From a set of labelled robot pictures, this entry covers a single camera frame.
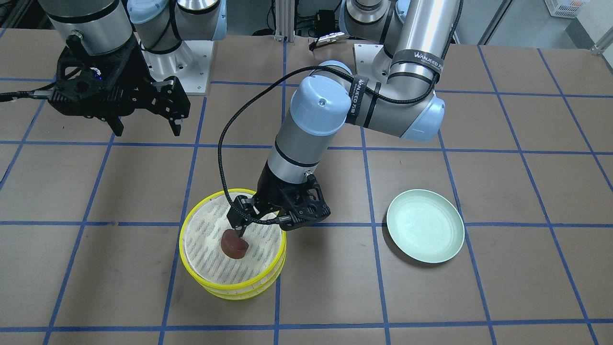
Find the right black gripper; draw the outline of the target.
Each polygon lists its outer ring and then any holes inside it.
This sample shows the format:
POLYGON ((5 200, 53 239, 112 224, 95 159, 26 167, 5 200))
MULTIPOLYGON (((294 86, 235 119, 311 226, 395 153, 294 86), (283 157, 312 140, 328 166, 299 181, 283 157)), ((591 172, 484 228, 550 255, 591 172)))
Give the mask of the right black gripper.
POLYGON ((191 103, 177 76, 154 81, 135 36, 110 53, 90 55, 78 36, 69 36, 57 61, 57 80, 48 102, 63 115, 108 120, 114 135, 125 126, 119 116, 153 105, 180 136, 191 103))

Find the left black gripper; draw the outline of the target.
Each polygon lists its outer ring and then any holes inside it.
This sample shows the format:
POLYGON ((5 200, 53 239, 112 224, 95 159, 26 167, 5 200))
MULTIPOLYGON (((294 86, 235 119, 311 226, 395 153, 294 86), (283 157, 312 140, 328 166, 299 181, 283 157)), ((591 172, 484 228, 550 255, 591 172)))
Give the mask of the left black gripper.
POLYGON ((268 164, 258 180, 258 189, 253 195, 237 195, 233 198, 227 219, 239 238, 243 238, 247 226, 259 220, 258 212, 276 212, 283 218, 280 227, 284 231, 311 226, 331 215, 323 192, 314 174, 306 176, 304 183, 292 184, 276 177, 268 164))

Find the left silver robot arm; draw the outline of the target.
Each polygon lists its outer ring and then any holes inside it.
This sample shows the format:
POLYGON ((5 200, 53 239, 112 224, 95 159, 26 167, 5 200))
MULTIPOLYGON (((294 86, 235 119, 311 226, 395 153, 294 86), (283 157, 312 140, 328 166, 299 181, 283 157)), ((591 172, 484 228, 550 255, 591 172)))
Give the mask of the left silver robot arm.
POLYGON ((287 231, 330 216, 315 170, 344 124, 423 143, 442 125, 444 101, 435 85, 463 2, 343 0, 340 8, 344 33, 383 46, 374 60, 381 72, 369 78, 331 60, 288 74, 308 72, 293 94, 254 196, 230 196, 220 173, 233 235, 242 237, 251 224, 287 231))

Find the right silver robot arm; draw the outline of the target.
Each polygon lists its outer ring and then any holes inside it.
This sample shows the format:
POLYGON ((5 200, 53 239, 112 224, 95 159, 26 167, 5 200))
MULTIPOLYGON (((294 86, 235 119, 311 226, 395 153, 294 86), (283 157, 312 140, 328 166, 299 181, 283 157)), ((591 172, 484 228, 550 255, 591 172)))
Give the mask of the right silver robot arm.
POLYGON ((34 91, 60 114, 96 118, 121 136, 121 118, 145 109, 175 136, 190 115, 184 83, 201 77, 188 42, 221 41, 225 0, 42 0, 64 39, 57 79, 34 91))

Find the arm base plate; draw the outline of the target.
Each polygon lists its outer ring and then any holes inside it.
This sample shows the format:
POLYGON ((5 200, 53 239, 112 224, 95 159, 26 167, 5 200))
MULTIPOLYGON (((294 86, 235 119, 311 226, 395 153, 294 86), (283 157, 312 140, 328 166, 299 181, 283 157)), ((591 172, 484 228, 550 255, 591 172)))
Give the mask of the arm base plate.
POLYGON ((390 75, 398 71, 398 62, 387 55, 383 44, 354 44, 354 59, 355 74, 368 87, 388 84, 390 75))
POLYGON ((188 95, 206 95, 213 62, 215 42, 184 41, 190 50, 190 63, 181 70, 179 77, 188 95))

